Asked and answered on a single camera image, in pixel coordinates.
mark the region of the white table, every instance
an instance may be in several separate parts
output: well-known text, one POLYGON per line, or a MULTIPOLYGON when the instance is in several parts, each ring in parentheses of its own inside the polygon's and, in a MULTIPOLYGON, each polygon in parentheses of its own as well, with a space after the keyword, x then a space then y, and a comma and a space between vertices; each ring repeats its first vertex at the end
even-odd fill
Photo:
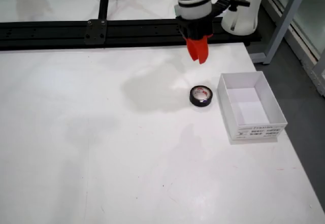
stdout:
POLYGON ((235 144, 216 94, 189 102, 250 71, 243 44, 204 65, 185 47, 2 52, 0 223, 325 223, 285 132, 235 144))

